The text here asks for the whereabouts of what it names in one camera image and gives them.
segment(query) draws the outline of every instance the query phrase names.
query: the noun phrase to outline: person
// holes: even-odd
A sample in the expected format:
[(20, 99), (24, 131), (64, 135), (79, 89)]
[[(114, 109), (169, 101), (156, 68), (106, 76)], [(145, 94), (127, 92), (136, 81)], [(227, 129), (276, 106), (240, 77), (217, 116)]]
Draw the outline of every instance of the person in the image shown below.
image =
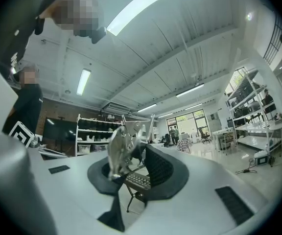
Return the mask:
[[(264, 93), (265, 93), (264, 105), (268, 105), (274, 101), (272, 96), (268, 93), (267, 89), (264, 90)], [(265, 113), (272, 112), (275, 109), (276, 109), (276, 106), (273, 104), (265, 109)]]
[(170, 127), (169, 134), (170, 134), (172, 143), (173, 143), (173, 144), (176, 144), (176, 141), (175, 141), (176, 132), (175, 132), (175, 130), (172, 128), (172, 126)]
[(45, 19), (75, 36), (90, 37), (92, 43), (106, 35), (104, 27), (98, 29), (102, 12), (97, 0), (5, 1), (0, 5), (0, 73), (5, 80), (24, 56), (30, 35), (43, 32)]
[(43, 94), (39, 85), (39, 72), (34, 65), (22, 69), (14, 75), (20, 82), (21, 89), (17, 91), (18, 99), (3, 127), (3, 132), (9, 134), (17, 121), (35, 134), (43, 103)]
[(178, 143), (178, 140), (179, 140), (179, 130), (177, 129), (177, 126), (175, 126), (175, 141), (176, 141), (176, 144)]

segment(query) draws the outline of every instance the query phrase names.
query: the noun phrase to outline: black screen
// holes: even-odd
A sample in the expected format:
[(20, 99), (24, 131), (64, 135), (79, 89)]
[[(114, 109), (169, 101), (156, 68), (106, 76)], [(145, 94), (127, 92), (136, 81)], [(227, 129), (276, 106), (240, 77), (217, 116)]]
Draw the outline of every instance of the black screen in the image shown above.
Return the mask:
[(234, 126), (232, 119), (227, 120), (227, 123), (228, 123), (228, 127), (233, 127)]
[(76, 140), (77, 123), (47, 117), (43, 137), (62, 141)]

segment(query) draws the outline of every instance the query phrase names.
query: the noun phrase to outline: light fixture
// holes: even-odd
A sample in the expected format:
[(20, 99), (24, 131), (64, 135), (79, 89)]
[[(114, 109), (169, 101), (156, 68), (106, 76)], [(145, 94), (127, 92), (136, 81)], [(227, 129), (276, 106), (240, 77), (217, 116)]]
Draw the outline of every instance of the light fixture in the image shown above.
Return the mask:
[(108, 25), (107, 30), (117, 36), (141, 11), (157, 0), (132, 0)]
[(47, 119), (50, 124), (54, 124), (51, 119)]
[(203, 104), (203, 103), (200, 103), (200, 104), (197, 104), (197, 105), (191, 106), (191, 107), (189, 107), (189, 108), (186, 108), (186, 110), (191, 109), (191, 108), (194, 108), (194, 107), (197, 107), (197, 106), (200, 106), (200, 105), (202, 105), (202, 104)]
[(197, 90), (197, 89), (199, 89), (199, 88), (201, 88), (201, 87), (203, 87), (203, 86), (204, 86), (204, 83), (202, 83), (202, 84), (200, 84), (200, 85), (198, 85), (198, 86), (195, 86), (195, 87), (193, 87), (192, 89), (189, 89), (189, 90), (187, 90), (187, 91), (185, 91), (185, 92), (182, 92), (182, 93), (180, 93), (180, 94), (177, 94), (176, 97), (183, 96), (183, 95), (185, 95), (185, 94), (187, 94), (187, 93), (189, 93), (189, 92), (193, 92), (193, 91), (195, 91), (195, 90)]
[(78, 83), (78, 88), (77, 88), (77, 95), (82, 95), (84, 88), (86, 87), (86, 83), (89, 79), (89, 76), (91, 74), (90, 70), (87, 69), (83, 69), (81, 72), (81, 76), (79, 79), (79, 83)]
[(137, 111), (137, 112), (145, 111), (145, 110), (150, 109), (150, 108), (152, 108), (152, 107), (154, 107), (154, 106), (157, 106), (157, 104), (152, 104), (152, 105), (150, 105), (150, 106), (148, 106), (148, 107), (145, 107), (144, 109), (141, 109), (141, 110), (139, 110), (139, 111)]
[(249, 14), (247, 15), (246, 19), (247, 19), (248, 21), (251, 21), (251, 20), (252, 20), (252, 17), (253, 17), (252, 13), (249, 13)]
[(172, 113), (168, 113), (168, 114), (166, 114), (166, 115), (160, 116), (159, 118), (166, 117), (166, 116), (169, 116), (169, 115), (171, 115), (171, 114), (172, 114)]

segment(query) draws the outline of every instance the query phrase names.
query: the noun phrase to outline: air conditioner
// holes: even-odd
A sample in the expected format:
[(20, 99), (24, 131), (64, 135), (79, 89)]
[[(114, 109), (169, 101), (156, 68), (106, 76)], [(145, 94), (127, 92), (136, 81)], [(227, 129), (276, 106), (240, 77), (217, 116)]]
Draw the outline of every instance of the air conditioner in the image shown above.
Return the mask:
[(104, 111), (114, 113), (114, 114), (120, 114), (124, 115), (127, 113), (130, 113), (130, 109), (127, 108), (126, 106), (122, 106), (120, 104), (115, 104), (115, 103), (109, 103), (103, 108)]

